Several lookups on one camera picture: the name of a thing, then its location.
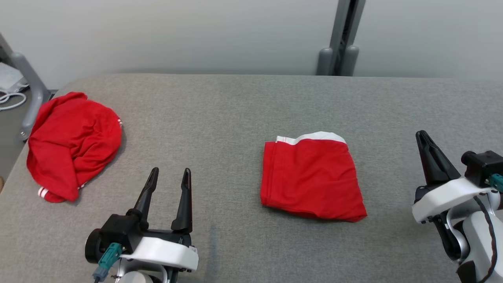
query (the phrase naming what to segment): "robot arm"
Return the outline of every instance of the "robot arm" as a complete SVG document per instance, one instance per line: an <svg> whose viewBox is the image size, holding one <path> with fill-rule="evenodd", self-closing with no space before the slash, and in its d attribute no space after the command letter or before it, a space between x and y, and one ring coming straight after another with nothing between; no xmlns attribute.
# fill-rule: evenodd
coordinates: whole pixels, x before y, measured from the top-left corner
<svg viewBox="0 0 503 283"><path fill-rule="evenodd" d="M488 151L466 152L461 177L425 131L416 133L426 185L416 189L412 214L418 223L433 222L444 250L459 264L463 283L502 282L503 223L494 211L503 190L503 157Z"/></svg>
<svg viewBox="0 0 503 283"><path fill-rule="evenodd" d="M191 171L182 179L182 196L171 230L148 228L148 211L157 186L159 169L152 169L134 208L126 215L113 214L101 227L91 232L86 242L86 260L99 267L93 277L102 282L110 266L115 265L117 283L176 283L178 273L197 269L199 256L192 245ZM162 279L139 270L158 271Z"/></svg>

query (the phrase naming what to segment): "cable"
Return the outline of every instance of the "cable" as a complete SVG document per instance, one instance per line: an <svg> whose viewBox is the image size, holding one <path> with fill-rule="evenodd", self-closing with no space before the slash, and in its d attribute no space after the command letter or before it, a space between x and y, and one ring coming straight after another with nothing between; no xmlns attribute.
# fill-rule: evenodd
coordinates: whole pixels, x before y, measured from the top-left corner
<svg viewBox="0 0 503 283"><path fill-rule="evenodd" d="M95 283L103 282L108 276L108 271L112 265L119 259L122 254L122 246L118 243L112 243L108 246L105 253L102 255L100 261L98 261L98 267L96 267L93 273L93 278Z"/></svg>
<svg viewBox="0 0 503 283"><path fill-rule="evenodd" d="M484 213L487 225L489 225L489 234L491 235L491 250L492 250L491 266L489 267L489 270L487 271L487 274L484 276L484 278L482 278L478 282L478 283L484 283L487 281L487 279L489 279L489 277L491 277L492 273L494 272L494 268L496 267L496 261L498 260L498 250L496 249L496 235L494 234L494 226L492 225L489 212L487 212L487 209L485 208L484 204L477 196L474 196L473 199L477 202L478 206Z"/></svg>
<svg viewBox="0 0 503 283"><path fill-rule="evenodd" d="M6 106L6 107L0 107L0 111L2 110L9 110L9 109L13 109L13 108L16 108L20 105L22 105L23 103L25 103L26 101L26 95L20 93L20 92L14 92L14 93L7 93L6 91L4 90L0 90L0 93L5 93L4 96L1 96L0 97L0 104L3 104L5 102L7 102L9 100L10 97L12 96L21 96L23 98L23 100L19 103L16 103L14 105L11 105L11 106Z"/></svg>

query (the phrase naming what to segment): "white wall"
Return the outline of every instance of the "white wall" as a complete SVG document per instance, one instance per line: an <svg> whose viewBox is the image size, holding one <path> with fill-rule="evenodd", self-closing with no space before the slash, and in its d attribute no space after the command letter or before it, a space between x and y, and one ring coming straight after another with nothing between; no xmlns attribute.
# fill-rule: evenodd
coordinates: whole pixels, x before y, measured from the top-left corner
<svg viewBox="0 0 503 283"><path fill-rule="evenodd" d="M503 1L367 0L355 76L503 81Z"/></svg>
<svg viewBox="0 0 503 283"><path fill-rule="evenodd" d="M337 1L4 1L0 31L50 89L117 72L313 75Z"/></svg>

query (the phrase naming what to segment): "gray stand leg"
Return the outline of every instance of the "gray stand leg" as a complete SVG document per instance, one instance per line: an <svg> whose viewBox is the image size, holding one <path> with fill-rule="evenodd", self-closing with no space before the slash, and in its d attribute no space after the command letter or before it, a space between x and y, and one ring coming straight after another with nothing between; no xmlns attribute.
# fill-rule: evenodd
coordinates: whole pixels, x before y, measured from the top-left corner
<svg viewBox="0 0 503 283"><path fill-rule="evenodd" d="M27 140L31 134L35 118L37 118L38 110L42 103L49 101L51 97L50 91L47 90L42 80L38 77L37 73L31 67L30 63L26 60L25 56L21 53L14 52L11 55L11 60L23 74L25 79L30 84L32 93L32 100L28 108L28 112L21 123L21 130L19 131L18 138L20 140Z"/></svg>
<svg viewBox="0 0 503 283"><path fill-rule="evenodd" d="M341 61L340 76L352 77L355 71L356 59L358 59L360 49L357 46L351 45L344 51L344 56Z"/></svg>
<svg viewBox="0 0 503 283"><path fill-rule="evenodd" d="M330 62L332 60L332 48L323 48L319 52L318 67L316 69L317 76L330 76Z"/></svg>

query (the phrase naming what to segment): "white cuff stripe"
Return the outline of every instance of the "white cuff stripe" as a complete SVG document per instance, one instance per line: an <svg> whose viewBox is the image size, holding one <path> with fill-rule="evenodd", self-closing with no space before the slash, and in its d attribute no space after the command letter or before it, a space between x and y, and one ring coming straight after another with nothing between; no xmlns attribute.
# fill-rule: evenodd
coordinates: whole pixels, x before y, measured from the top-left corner
<svg viewBox="0 0 503 283"><path fill-rule="evenodd" d="M49 191L48 189L44 188L44 189L42 190L42 192L40 193L40 197L41 197L41 198L44 198L44 197L45 197L45 195L47 194L47 192L48 192L48 191Z"/></svg>
<svg viewBox="0 0 503 283"><path fill-rule="evenodd" d="M346 141L340 135L325 131L303 134L298 138L277 136L276 142L283 142L294 146L303 139L335 140L336 142L346 143Z"/></svg>

